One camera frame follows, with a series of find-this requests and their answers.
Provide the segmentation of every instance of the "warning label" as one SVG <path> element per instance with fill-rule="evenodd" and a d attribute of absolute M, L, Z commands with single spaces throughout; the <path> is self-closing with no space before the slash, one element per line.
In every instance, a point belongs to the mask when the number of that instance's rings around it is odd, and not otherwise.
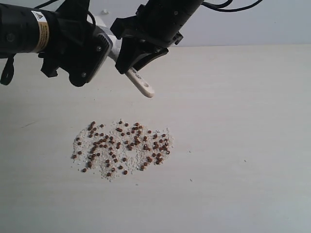
<path fill-rule="evenodd" d="M 39 25 L 39 41 L 33 52 L 41 52 L 48 45 L 50 29 L 44 14 L 40 11 L 32 11 Z"/>

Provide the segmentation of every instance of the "gray wall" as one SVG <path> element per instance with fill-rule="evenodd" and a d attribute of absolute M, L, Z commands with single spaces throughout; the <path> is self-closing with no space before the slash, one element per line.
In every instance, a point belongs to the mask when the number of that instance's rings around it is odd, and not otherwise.
<path fill-rule="evenodd" d="M 0 0 L 2 3 L 36 6 L 47 0 Z M 255 0 L 235 1 L 233 7 Z M 103 9 L 110 14 L 103 20 L 111 25 L 116 17 L 128 17 L 147 0 L 91 0 L 91 11 L 99 15 Z M 47 9 L 55 10 L 59 3 Z M 311 43 L 309 0 L 264 0 L 252 10 L 219 13 L 201 7 L 182 29 L 181 46 L 305 44 Z"/>

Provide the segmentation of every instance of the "white table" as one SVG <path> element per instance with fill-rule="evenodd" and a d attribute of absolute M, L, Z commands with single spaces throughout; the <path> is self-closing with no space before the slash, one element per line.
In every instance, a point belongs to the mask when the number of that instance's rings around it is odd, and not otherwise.
<path fill-rule="evenodd" d="M 172 48 L 141 71 L 147 99 L 112 61 L 75 88 L 18 56 L 0 86 L 0 232 L 309 233 L 310 61 L 311 45 Z M 71 168 L 77 133 L 120 117 L 169 127 L 170 159 L 112 183 Z"/>

